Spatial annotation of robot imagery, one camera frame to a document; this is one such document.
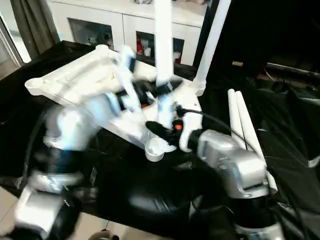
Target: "floor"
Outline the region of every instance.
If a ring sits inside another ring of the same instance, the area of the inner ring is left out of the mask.
[[[0,201],[0,236],[2,236],[13,228],[15,206],[18,199],[0,187]],[[92,234],[102,229],[107,229],[114,235],[118,235],[120,240],[168,240],[168,238],[159,237],[86,213],[81,213],[76,230],[70,239],[87,240]]]

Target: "white vertical post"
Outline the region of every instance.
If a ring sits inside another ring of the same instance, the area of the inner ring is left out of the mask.
[[[259,140],[256,135],[254,125],[252,124],[244,97],[242,96],[242,93],[240,91],[236,91],[235,96],[236,96],[236,102],[238,105],[238,110],[239,110],[239,115],[240,115],[240,119],[241,119],[241,125],[242,125],[242,129],[243,129],[245,141],[250,143],[250,145],[254,148],[254,150],[256,151],[258,156],[260,157],[260,159],[263,160],[264,162],[266,162],[265,156],[262,152]],[[274,177],[269,172],[267,173],[267,178],[268,178],[270,187],[272,189],[278,190],[277,185],[276,185],[276,181],[275,181]]]
[[[206,41],[200,65],[192,86],[196,89],[196,95],[201,96],[207,83],[207,75],[210,69],[212,58],[214,57],[218,40],[224,26],[231,0],[219,0],[218,7],[211,25],[209,37]]]
[[[229,102],[229,115],[230,115],[230,126],[233,131],[244,138],[244,132],[241,126],[241,120],[238,110],[237,98],[235,90],[229,89],[228,91],[228,102]],[[247,149],[243,139],[238,137],[236,134],[231,132],[231,137],[239,144],[242,149]]]
[[[172,0],[154,1],[155,18],[155,66],[157,86],[166,84],[174,75],[174,47],[172,38]],[[171,129],[174,119],[174,96],[173,93],[158,98],[157,121],[165,128]],[[151,134],[145,143],[145,156],[152,162],[162,159],[165,152],[175,150],[175,147]]]
[[[155,0],[155,66],[156,85],[167,83],[174,75],[173,38],[172,38],[172,0]],[[172,94],[158,99],[158,122],[171,129],[174,118]]]

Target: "curtain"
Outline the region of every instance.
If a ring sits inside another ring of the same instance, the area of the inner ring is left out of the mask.
[[[10,0],[16,24],[31,59],[58,43],[46,0]]]

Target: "white cabinet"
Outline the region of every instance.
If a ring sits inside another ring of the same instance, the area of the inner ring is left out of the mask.
[[[137,49],[137,36],[148,38],[149,45],[153,43],[150,36],[155,34],[155,20],[137,16],[123,15],[124,42],[134,51]],[[194,62],[201,28],[182,24],[172,24],[173,48],[181,52],[181,63],[192,65]]]
[[[137,50],[137,36],[147,39],[154,57],[154,6],[134,0],[50,0],[61,40],[106,44],[119,51],[126,44]],[[173,48],[176,62],[194,62],[206,5],[183,0],[172,2]]]
[[[114,50],[125,44],[122,14],[83,6],[53,2],[54,21],[61,40],[81,44],[106,44],[112,38]]]

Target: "black tablecloth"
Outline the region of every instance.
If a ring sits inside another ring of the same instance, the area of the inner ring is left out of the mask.
[[[22,176],[34,124],[44,106],[54,104],[43,96],[31,96],[24,83],[92,50],[91,46],[61,42],[0,81],[0,179]],[[188,78],[195,73],[184,67],[175,72],[184,77],[187,73]],[[293,199],[310,235],[320,239],[319,170],[306,167],[308,160],[320,154],[318,91],[212,70],[199,101],[205,113],[227,124],[229,88],[242,91],[267,164],[277,183],[285,183],[279,185],[277,197],[286,233],[297,238],[302,232],[290,207]],[[202,125],[228,133],[206,119]],[[41,142],[39,135],[35,149]],[[97,200],[84,204],[85,212],[162,236],[234,237],[220,179],[190,153],[175,151],[160,162],[149,162],[142,149],[102,130],[84,153],[82,168],[87,185],[99,189]],[[2,185],[16,195],[21,191],[8,182]],[[199,197],[201,205],[190,218],[191,200]]]

